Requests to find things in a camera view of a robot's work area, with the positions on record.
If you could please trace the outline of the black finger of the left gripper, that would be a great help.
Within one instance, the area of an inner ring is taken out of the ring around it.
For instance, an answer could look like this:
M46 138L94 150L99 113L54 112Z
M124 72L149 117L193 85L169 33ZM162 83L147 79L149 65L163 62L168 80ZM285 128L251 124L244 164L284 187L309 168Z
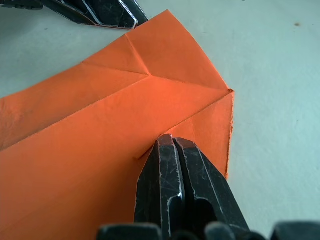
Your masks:
M141 8L141 6L138 4L136 0L125 0L124 3L128 7L129 11L132 13L134 18L137 20L137 25L140 26L148 21L148 18Z
M81 25L124 30L138 27L124 0L47 0L46 7Z

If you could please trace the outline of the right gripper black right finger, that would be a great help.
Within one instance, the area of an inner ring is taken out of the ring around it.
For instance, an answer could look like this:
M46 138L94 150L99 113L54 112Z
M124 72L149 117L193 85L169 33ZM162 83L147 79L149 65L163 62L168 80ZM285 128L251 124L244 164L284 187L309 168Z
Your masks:
M235 232L249 227L225 177L198 146L184 138L175 138L186 193L191 228L203 232L211 222L228 225Z

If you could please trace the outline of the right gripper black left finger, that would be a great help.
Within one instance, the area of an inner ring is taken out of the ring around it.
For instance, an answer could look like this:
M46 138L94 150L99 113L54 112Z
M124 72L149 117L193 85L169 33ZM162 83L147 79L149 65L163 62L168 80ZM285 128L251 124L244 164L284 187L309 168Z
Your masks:
M181 229L185 189L178 149L170 134L159 137L138 178L134 221Z

